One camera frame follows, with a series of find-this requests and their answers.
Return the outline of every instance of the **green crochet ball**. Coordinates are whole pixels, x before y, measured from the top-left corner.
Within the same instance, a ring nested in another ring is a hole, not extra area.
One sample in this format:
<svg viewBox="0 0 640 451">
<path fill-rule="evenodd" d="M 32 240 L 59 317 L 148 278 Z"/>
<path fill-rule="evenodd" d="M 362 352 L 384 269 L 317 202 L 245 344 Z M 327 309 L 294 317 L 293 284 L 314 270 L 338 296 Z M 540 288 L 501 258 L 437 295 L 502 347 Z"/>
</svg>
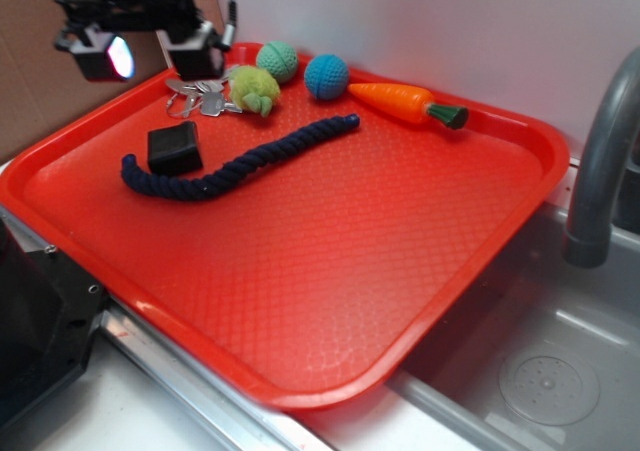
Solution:
<svg viewBox="0 0 640 451">
<path fill-rule="evenodd" d="M 278 83 L 286 83 L 298 71 L 298 55 L 289 44 L 271 41 L 260 48 L 256 66 L 266 69 Z"/>
</svg>

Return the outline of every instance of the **black eraser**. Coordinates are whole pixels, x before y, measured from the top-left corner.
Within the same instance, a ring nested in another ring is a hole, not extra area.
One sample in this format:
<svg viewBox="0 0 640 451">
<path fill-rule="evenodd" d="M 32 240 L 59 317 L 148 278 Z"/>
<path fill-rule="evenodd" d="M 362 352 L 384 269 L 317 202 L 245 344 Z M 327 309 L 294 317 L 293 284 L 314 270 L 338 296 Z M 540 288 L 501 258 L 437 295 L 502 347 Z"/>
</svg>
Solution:
<svg viewBox="0 0 640 451">
<path fill-rule="evenodd" d="M 147 144 L 147 163 L 154 174 L 176 176 L 202 168 L 198 130 L 193 121 L 149 131 Z"/>
</svg>

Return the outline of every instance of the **pet toy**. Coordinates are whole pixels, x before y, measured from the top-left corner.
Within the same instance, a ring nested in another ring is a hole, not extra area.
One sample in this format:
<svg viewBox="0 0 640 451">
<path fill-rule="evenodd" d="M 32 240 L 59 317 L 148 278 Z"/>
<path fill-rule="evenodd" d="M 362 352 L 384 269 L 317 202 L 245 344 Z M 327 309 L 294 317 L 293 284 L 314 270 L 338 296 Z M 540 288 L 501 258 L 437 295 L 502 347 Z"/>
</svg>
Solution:
<svg viewBox="0 0 640 451">
<path fill-rule="evenodd" d="M 122 180 L 134 191 L 177 201 L 202 201 L 216 198 L 235 188 L 249 174 L 268 165 L 292 158 L 303 151 L 337 138 L 360 125 L 357 114 L 322 119 L 285 136 L 253 148 L 222 168 L 201 179 L 161 176 L 143 171 L 136 156 L 122 158 Z"/>
<path fill-rule="evenodd" d="M 240 66 L 229 76 L 229 98 L 241 109 L 269 116 L 275 101 L 280 97 L 280 86 L 265 69 Z"/>
<path fill-rule="evenodd" d="M 417 86 L 359 83 L 350 84 L 348 90 L 365 103 L 414 124 L 424 123 L 433 117 L 448 128 L 460 129 L 464 127 L 469 117 L 467 108 L 436 104 L 430 91 Z"/>
<path fill-rule="evenodd" d="M 349 84 L 349 68 L 334 54 L 316 56 L 305 69 L 304 84 L 316 99 L 336 99 Z"/>
<path fill-rule="evenodd" d="M 289 44 L 271 41 L 260 48 L 256 66 L 266 69 L 279 84 L 284 84 L 298 71 L 298 55 Z"/>
</svg>

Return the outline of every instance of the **white wall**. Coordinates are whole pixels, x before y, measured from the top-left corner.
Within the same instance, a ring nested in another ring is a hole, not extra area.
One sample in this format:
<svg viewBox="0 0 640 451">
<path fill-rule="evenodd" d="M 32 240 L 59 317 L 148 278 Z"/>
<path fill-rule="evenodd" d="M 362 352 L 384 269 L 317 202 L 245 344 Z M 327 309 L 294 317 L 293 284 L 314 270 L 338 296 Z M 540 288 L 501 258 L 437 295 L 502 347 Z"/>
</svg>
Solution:
<svg viewBox="0 0 640 451">
<path fill-rule="evenodd" d="M 574 156 L 613 73 L 640 45 L 640 0 L 237 1 L 241 41 L 284 40 L 541 119 Z"/>
</svg>

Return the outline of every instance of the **navy rope toy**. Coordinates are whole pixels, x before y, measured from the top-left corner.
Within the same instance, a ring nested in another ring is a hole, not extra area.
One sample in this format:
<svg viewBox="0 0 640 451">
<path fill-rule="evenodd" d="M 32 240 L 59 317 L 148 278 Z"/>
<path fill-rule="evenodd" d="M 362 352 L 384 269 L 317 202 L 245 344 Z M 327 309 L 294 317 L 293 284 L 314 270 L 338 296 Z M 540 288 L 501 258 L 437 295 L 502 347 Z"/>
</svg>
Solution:
<svg viewBox="0 0 640 451">
<path fill-rule="evenodd" d="M 178 201 L 202 201 L 230 191 L 249 174 L 267 164 L 297 156 L 308 148 L 345 134 L 359 125 L 360 118 L 357 114 L 322 119 L 284 138 L 261 144 L 225 163 L 212 174 L 191 180 L 147 173 L 138 166 L 136 156 L 128 154 L 122 158 L 121 176 L 127 186 L 147 196 Z"/>
</svg>

